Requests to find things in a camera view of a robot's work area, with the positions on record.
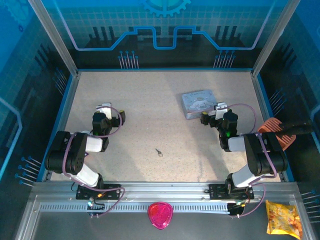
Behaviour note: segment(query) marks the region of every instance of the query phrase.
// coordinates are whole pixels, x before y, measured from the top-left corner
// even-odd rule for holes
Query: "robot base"
[[[121,187],[120,184],[104,184],[102,189],[114,189]],[[93,191],[90,190],[84,186],[78,186],[78,189],[76,191],[75,199],[77,200],[89,200],[91,197],[94,199],[99,200],[118,200],[120,198],[120,191],[114,190],[114,191]]]
[[[225,183],[213,183],[204,192],[210,195],[210,200],[246,200],[254,199],[252,187],[235,187],[232,181],[232,173],[228,175]]]

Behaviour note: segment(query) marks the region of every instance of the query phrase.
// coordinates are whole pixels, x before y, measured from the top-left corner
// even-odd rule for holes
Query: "pink lid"
[[[149,219],[157,229],[165,229],[169,225],[173,214],[173,207],[166,202],[155,202],[148,208]]]

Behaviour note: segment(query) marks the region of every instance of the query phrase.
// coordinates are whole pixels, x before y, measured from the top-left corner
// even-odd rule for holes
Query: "speckled tabletop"
[[[181,95],[205,89],[212,90],[218,102],[252,106],[256,129],[263,123],[249,72],[83,72],[65,130],[90,131],[96,106],[111,102],[125,110],[126,122],[109,138],[104,153],[85,158],[105,181],[224,181],[247,164],[246,154],[224,152],[215,128],[185,119]],[[249,132],[254,124],[251,110],[232,110],[238,115],[238,133]],[[54,173],[51,180],[66,178]]]

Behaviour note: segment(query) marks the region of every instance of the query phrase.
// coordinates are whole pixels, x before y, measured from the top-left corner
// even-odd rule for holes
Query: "yellow snack bag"
[[[283,205],[266,200],[266,214],[269,222],[267,234],[289,234],[302,239],[302,225],[296,206]]]

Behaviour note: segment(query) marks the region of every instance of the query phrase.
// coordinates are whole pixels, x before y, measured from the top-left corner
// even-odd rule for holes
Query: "small metal key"
[[[163,157],[164,156],[161,151],[159,151],[158,149],[155,149],[155,150],[158,152],[158,156],[159,157]]]

